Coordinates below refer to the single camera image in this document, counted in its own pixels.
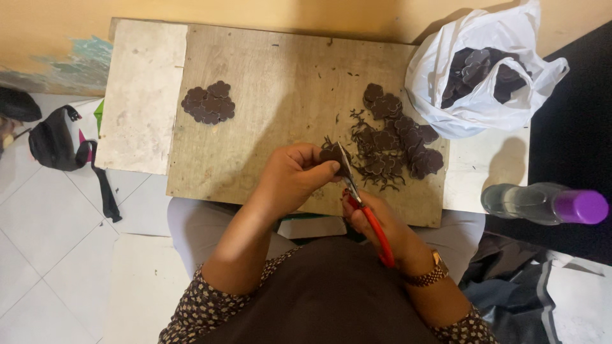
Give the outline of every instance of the floral patterned sleeve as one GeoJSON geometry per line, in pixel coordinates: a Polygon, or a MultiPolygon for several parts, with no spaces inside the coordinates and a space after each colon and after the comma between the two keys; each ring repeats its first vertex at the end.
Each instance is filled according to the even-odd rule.
{"type": "Polygon", "coordinates": [[[430,327],[429,329],[442,343],[499,344],[474,305],[472,305],[472,309],[465,318],[453,325],[430,327]]]}
{"type": "MultiPolygon", "coordinates": [[[[282,263],[300,247],[267,260],[261,273],[261,286],[282,263]]],[[[179,305],[170,318],[170,324],[159,333],[159,344],[184,344],[200,337],[228,321],[251,301],[251,295],[230,295],[211,287],[202,278],[200,267],[185,290],[179,305]]]]}

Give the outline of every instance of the scissors blade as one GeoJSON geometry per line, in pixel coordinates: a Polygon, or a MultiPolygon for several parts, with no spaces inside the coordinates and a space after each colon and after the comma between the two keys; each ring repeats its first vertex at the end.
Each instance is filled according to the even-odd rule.
{"type": "Polygon", "coordinates": [[[346,156],[346,151],[340,142],[337,142],[340,147],[340,152],[342,152],[342,166],[341,168],[345,169],[347,175],[343,176],[344,182],[346,186],[348,186],[349,191],[351,192],[351,196],[361,205],[361,198],[359,197],[359,189],[357,188],[357,184],[355,183],[355,179],[353,178],[353,171],[351,169],[351,164],[348,162],[348,157],[346,156]]]}

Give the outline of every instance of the gray pants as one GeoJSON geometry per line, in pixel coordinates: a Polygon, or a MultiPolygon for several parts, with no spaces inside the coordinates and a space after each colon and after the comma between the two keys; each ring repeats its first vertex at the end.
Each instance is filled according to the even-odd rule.
{"type": "MultiPolygon", "coordinates": [[[[168,205],[168,226],[174,248],[179,252],[189,276],[197,265],[212,254],[236,208],[224,204],[174,197],[168,205]]],[[[438,250],[458,283],[478,250],[485,228],[484,214],[442,211],[438,229],[412,227],[429,246],[438,250]]],[[[289,239],[272,233],[267,259],[275,258],[296,247],[289,239]]]]}

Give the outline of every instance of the plastic bottle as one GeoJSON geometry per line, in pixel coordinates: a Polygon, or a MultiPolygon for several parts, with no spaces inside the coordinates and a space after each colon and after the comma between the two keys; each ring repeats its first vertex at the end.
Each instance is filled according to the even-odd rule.
{"type": "Polygon", "coordinates": [[[595,190],[572,190],[550,182],[524,187],[491,185],[482,192],[480,202],[491,215],[523,218],[541,225],[595,225],[608,216],[609,210],[606,199],[595,190]]]}

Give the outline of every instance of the peeling paint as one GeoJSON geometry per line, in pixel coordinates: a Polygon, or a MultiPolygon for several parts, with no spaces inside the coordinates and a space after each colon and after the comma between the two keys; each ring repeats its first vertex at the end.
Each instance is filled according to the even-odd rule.
{"type": "Polygon", "coordinates": [[[45,73],[0,71],[0,85],[28,92],[79,95],[104,95],[113,45],[96,36],[91,39],[70,39],[72,50],[68,61],[51,56],[31,56],[48,64],[45,73]]]}

